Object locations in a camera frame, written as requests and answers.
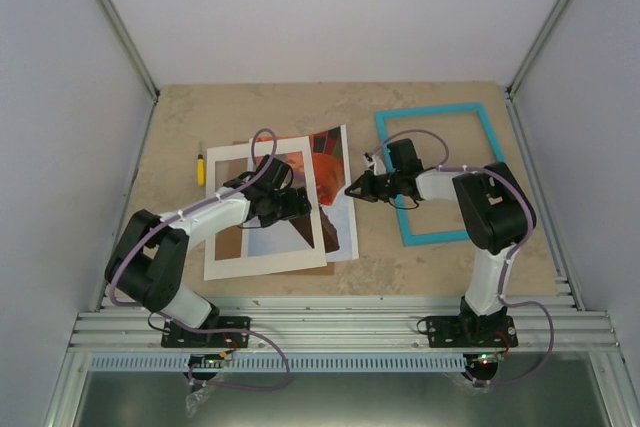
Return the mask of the hot air balloon photo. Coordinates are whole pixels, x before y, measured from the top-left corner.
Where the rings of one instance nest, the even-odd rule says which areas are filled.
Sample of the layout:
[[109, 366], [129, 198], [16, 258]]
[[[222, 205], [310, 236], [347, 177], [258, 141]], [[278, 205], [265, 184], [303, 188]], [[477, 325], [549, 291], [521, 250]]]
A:
[[[345, 195], [345, 188], [351, 182], [346, 127], [340, 125], [311, 134], [309, 143], [326, 261], [333, 264], [354, 260], [359, 257], [359, 251], [354, 203]], [[307, 216], [279, 221], [267, 228], [262, 228], [257, 219], [242, 226], [243, 257], [312, 247], [312, 225]]]

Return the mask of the yellow handled screwdriver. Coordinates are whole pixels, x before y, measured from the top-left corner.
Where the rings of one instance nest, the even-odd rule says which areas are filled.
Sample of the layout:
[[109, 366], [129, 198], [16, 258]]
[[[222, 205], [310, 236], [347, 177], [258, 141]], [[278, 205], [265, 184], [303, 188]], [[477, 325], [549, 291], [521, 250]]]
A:
[[196, 180], [200, 187], [206, 185], [206, 161], [204, 156], [204, 147], [202, 143], [199, 143], [197, 165], [196, 165]]

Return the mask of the white mat board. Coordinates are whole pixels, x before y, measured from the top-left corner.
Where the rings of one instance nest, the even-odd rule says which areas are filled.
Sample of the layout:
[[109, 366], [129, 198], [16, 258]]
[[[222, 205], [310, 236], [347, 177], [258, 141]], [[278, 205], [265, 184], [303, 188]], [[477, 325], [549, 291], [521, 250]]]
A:
[[311, 203], [311, 211], [308, 218], [313, 246], [303, 248], [302, 242], [295, 239], [297, 236], [295, 229], [288, 222], [285, 222], [283, 226], [288, 229], [286, 232], [279, 230], [275, 225], [265, 230], [273, 236], [276, 242], [281, 241], [287, 247], [285, 252], [256, 256], [246, 254], [236, 258], [218, 259], [216, 257], [216, 248], [222, 244], [224, 238], [216, 233], [205, 240], [205, 280], [274, 274], [326, 265], [320, 207], [315, 187], [315, 174], [312, 167], [309, 140], [306, 137], [294, 137], [280, 139], [277, 142], [260, 141], [256, 145], [255, 153], [258, 157], [262, 157], [270, 153], [272, 148], [276, 149], [278, 155], [299, 153], [302, 157], [305, 187]]

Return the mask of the teal wooden picture frame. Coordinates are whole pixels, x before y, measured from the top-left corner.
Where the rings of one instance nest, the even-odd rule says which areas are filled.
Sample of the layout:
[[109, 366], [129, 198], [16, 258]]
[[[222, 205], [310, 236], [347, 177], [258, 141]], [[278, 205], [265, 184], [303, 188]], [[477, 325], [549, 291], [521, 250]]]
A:
[[[459, 113], [474, 113], [478, 117], [494, 158], [497, 161], [505, 161], [506, 158], [503, 149], [490, 122], [489, 116], [484, 106], [478, 102], [379, 111], [374, 114], [374, 119], [380, 141], [385, 141], [390, 137], [385, 125], [388, 120], [453, 115]], [[401, 238], [405, 247], [458, 242], [469, 239], [465, 230], [414, 235], [410, 229], [407, 210], [397, 210], [396, 215], [398, 218]]]

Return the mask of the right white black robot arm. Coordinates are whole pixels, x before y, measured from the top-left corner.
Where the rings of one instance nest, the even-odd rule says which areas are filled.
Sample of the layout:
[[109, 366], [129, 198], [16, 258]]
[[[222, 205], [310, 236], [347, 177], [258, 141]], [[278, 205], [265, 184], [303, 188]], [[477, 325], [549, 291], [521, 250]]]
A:
[[409, 139], [390, 143], [388, 151], [392, 170], [386, 172], [377, 155], [365, 154], [367, 169], [345, 194], [389, 205], [399, 196], [415, 204], [456, 202], [475, 247], [472, 277], [459, 313], [427, 316], [418, 321], [418, 332], [432, 348], [515, 345], [505, 290], [513, 261], [536, 226], [536, 214], [511, 170], [503, 162], [426, 169]]

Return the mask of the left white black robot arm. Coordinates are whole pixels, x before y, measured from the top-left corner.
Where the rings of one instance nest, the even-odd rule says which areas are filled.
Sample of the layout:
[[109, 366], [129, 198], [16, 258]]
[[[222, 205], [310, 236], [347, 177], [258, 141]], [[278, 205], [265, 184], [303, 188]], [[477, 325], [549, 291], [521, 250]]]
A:
[[218, 337], [219, 309], [182, 281], [189, 251], [215, 234], [256, 218], [261, 228], [311, 212], [307, 189], [294, 187], [290, 165], [266, 155], [255, 171], [223, 184], [212, 197], [183, 210], [132, 215], [105, 268], [111, 288], [184, 328], [197, 346]]

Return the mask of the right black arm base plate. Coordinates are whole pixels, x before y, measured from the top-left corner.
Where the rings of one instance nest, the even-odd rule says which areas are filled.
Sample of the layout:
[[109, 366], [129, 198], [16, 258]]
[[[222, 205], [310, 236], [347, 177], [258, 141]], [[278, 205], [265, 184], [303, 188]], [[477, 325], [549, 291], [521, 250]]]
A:
[[431, 348], [513, 348], [519, 345], [510, 316], [473, 320], [459, 316], [428, 316], [416, 323]]

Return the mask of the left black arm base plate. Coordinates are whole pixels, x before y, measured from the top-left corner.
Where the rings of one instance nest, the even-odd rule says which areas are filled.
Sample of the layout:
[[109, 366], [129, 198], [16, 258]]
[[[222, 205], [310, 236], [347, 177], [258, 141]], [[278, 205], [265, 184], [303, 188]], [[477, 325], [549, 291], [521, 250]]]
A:
[[163, 348], [218, 348], [235, 350], [248, 345], [251, 319], [247, 316], [220, 316], [214, 323], [206, 323], [198, 332], [187, 330], [166, 321], [160, 345]]

